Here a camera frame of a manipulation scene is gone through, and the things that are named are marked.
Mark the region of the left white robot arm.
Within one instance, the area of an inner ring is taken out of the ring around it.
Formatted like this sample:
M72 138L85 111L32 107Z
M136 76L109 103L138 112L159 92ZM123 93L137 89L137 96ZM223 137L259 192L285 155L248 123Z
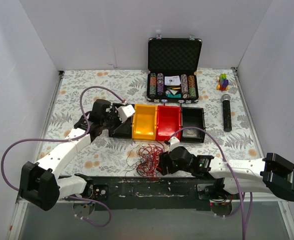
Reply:
M69 162L89 146L104 130L113 133L135 113L131 104L116 106L99 99L91 111L85 113L74 125L65 142L50 153L22 167L19 195L41 209L50 210L59 199L78 196L82 200L92 197L93 180L77 173L61 178L60 174Z

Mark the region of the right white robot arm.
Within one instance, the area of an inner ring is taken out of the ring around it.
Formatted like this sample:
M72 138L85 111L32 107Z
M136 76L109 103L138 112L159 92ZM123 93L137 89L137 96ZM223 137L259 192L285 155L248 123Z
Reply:
M213 186L213 192L219 199L243 192L273 194L294 202L294 163L275 153L224 162L211 155L193 155L178 146L160 155L157 170L163 176L183 171L203 180L216 179L219 183Z

